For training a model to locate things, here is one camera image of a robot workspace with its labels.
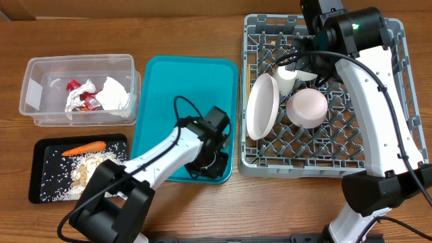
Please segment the white bowl with food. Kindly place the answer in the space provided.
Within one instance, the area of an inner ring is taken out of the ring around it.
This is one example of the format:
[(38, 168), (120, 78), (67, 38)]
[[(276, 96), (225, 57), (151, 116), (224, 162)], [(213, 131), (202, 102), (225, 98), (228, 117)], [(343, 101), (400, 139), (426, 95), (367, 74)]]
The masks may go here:
[(306, 71), (302, 71), (302, 70), (297, 70), (297, 74), (296, 74), (296, 78), (301, 80), (301, 81), (310, 81), (310, 80), (315, 80), (317, 78), (317, 75), (314, 73), (310, 73), (310, 72), (306, 72)]

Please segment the white paper cup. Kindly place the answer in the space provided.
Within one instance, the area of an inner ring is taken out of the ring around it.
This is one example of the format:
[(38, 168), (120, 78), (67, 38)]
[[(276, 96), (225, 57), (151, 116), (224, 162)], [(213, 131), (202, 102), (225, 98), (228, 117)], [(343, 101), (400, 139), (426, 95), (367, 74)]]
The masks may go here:
[(297, 78), (297, 71), (287, 70), (284, 66), (279, 66), (273, 74), (281, 95), (289, 95)]

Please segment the pink bowl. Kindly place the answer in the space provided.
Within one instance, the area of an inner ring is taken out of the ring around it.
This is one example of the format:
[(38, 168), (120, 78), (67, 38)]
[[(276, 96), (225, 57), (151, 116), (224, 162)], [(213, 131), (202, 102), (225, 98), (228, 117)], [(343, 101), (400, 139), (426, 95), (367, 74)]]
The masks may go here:
[(326, 117), (328, 102), (326, 97), (313, 88), (305, 88), (293, 94), (286, 105), (288, 119), (300, 128), (316, 128)]

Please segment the pink plate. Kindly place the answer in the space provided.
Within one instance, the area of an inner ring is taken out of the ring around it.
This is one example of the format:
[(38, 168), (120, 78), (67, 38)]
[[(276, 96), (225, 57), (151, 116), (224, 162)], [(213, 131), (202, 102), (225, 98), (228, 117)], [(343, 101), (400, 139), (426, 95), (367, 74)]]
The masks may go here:
[(279, 89), (269, 74), (260, 75), (250, 91), (246, 108), (246, 129), (253, 140), (266, 137), (279, 110)]

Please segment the teal plastic tray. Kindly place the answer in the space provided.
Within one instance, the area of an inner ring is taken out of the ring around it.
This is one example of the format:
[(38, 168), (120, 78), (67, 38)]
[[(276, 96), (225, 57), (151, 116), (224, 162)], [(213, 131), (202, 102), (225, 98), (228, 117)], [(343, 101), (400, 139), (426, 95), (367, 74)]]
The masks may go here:
[(165, 140), (180, 118), (223, 114), (229, 117), (229, 138), (222, 152), (229, 155), (224, 174), (217, 179), (193, 180), (185, 167), (168, 180), (219, 184), (232, 173), (238, 96), (238, 69), (225, 59), (157, 56), (146, 66), (132, 145), (133, 160)]

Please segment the orange carrot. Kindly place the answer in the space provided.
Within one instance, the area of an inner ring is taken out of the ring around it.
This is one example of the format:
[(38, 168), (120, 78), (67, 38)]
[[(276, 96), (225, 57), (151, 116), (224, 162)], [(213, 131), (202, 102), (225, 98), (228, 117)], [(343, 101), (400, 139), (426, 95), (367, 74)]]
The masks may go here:
[(84, 153), (95, 153), (106, 149), (107, 144), (103, 141), (91, 142), (76, 148), (72, 148), (63, 152), (61, 155), (64, 157), (71, 157), (74, 155), (81, 155)]

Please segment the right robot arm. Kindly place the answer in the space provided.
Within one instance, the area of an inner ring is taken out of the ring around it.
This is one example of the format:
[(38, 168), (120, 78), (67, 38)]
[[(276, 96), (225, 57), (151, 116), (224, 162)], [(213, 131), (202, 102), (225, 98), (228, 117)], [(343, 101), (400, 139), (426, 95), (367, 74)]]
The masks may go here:
[(385, 18), (374, 7), (348, 11), (340, 1), (302, 1), (312, 39), (298, 57), (312, 71), (344, 83), (354, 107), (364, 148), (364, 171), (345, 175), (346, 205), (321, 242), (362, 242), (369, 230), (406, 199), (426, 194), (431, 166), (412, 139), (392, 67)]

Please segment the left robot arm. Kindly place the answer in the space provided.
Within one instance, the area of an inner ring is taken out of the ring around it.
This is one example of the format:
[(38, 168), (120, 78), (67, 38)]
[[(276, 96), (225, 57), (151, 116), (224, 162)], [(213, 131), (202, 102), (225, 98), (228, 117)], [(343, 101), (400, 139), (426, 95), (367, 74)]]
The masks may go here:
[(156, 189), (181, 167), (192, 178), (220, 178), (229, 158), (223, 131), (230, 128), (223, 114), (179, 119), (145, 154), (123, 165), (102, 162), (66, 221), (88, 242), (148, 242), (141, 228)]

